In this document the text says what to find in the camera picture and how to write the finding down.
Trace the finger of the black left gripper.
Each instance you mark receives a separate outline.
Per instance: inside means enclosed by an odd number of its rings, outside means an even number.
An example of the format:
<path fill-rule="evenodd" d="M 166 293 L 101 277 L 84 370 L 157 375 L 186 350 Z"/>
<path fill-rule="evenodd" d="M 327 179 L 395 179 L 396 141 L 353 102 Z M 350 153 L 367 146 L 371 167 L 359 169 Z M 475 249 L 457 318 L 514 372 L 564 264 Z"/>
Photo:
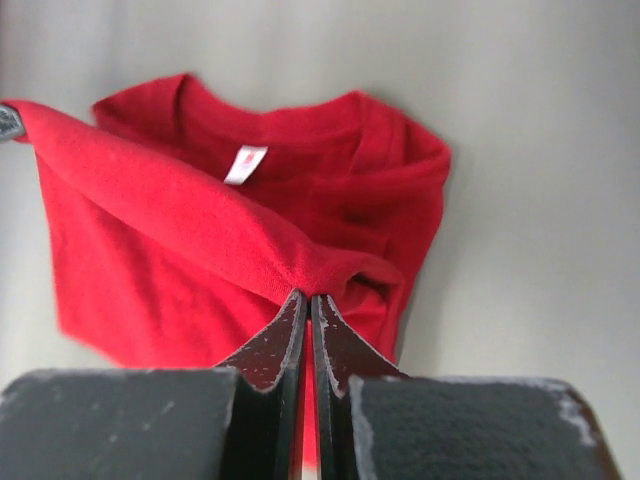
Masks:
<path fill-rule="evenodd" d="M 19 112 L 13 107 L 0 104 L 0 142 L 16 140 L 26 133 Z"/>

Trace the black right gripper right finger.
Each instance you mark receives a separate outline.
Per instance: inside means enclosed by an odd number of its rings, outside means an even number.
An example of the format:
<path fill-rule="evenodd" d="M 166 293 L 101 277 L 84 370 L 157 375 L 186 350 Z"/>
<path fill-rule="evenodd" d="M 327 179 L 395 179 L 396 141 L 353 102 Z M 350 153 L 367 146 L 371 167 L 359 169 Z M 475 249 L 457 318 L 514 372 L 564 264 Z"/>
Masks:
<path fill-rule="evenodd" d="M 311 301 L 324 479 L 617 479 L 597 419 L 568 383 L 418 378 Z"/>

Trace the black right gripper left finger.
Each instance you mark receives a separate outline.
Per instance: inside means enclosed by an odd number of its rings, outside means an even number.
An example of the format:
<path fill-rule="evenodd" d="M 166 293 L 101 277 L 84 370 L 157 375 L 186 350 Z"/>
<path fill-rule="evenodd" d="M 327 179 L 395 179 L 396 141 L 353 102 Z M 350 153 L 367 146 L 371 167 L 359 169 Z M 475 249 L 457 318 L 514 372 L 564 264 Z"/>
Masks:
<path fill-rule="evenodd" d="M 1 395 L 5 479 L 296 479 L 307 300 L 220 364 L 47 369 Z"/>

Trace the dark red t-shirt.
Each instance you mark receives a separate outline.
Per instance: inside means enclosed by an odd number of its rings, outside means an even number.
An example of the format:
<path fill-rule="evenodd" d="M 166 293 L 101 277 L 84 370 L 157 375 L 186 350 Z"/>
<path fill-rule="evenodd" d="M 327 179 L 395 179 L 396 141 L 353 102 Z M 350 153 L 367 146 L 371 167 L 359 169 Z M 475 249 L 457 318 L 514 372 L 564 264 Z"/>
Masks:
<path fill-rule="evenodd" d="M 120 369 L 207 368 L 306 297 L 299 466 L 320 473 L 311 301 L 393 363 L 448 145 L 359 91 L 257 113 L 190 74 L 107 97 L 92 123 L 3 104 L 34 152 L 65 334 Z"/>

